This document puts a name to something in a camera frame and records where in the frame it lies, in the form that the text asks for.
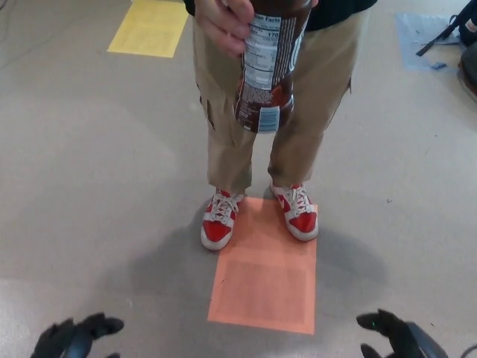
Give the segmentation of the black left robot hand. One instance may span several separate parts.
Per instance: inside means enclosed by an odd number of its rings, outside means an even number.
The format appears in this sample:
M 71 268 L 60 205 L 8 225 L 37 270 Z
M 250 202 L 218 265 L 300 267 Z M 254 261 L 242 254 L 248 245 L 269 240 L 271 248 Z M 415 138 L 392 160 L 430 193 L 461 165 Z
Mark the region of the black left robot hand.
M 98 339 L 119 333 L 124 321 L 95 313 L 79 322 L 68 318 L 44 330 L 34 346 L 31 358 L 88 357 Z

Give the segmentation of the person's bare hand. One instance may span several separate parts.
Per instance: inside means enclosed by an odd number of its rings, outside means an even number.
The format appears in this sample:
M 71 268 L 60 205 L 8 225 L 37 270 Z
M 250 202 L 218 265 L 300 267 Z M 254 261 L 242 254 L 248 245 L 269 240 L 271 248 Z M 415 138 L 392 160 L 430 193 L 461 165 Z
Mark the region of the person's bare hand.
M 231 57 L 241 56 L 250 36 L 254 8 L 250 1 L 195 1 L 195 21 L 201 30 Z

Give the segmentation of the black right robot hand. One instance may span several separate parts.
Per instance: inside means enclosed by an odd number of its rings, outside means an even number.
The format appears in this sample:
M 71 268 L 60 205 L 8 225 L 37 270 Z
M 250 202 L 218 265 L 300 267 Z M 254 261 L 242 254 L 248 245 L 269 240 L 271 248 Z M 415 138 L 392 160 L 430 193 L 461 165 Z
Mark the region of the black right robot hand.
M 388 358 L 449 358 L 426 331 L 413 321 L 404 321 L 393 313 L 378 309 L 356 317 L 358 325 L 386 337 L 392 351 Z

